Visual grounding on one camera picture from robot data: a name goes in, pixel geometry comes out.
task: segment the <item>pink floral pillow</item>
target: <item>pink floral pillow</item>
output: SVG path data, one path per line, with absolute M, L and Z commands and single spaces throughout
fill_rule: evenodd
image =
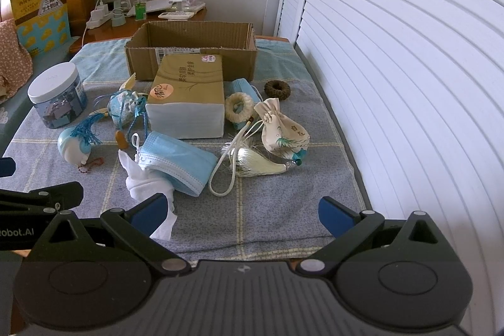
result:
M 32 73 L 32 60 L 18 42 L 14 19 L 0 22 L 0 103 L 15 95 Z

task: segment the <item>red string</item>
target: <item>red string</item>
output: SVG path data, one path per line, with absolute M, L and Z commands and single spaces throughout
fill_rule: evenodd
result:
M 104 163 L 104 159 L 103 157 L 98 157 L 98 158 L 95 158 L 94 160 L 92 160 L 91 162 L 88 162 L 87 164 L 81 164 L 79 166 L 77 166 L 77 168 L 79 169 L 80 172 L 82 172 L 83 174 L 87 174 L 91 171 L 91 169 L 93 167 L 99 167 L 101 166 L 103 163 Z

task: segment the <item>white jar lid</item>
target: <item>white jar lid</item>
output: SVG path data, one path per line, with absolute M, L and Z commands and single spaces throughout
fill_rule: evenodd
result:
M 79 72 L 71 62 L 59 63 L 40 73 L 28 88 L 32 103 L 44 103 L 68 89 Z

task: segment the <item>plastic jar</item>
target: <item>plastic jar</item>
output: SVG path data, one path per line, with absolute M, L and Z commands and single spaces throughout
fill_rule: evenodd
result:
M 79 72 L 71 62 L 38 75 L 28 88 L 28 97 L 45 126 L 53 129 L 73 122 L 88 102 Z

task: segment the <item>triangle logo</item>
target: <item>triangle logo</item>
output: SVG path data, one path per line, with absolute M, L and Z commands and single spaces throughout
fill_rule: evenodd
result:
M 63 6 L 63 2 L 61 0 L 42 0 L 40 2 L 40 8 L 38 10 L 38 15 L 43 16 L 47 13 L 51 13 L 57 8 L 61 8 Z

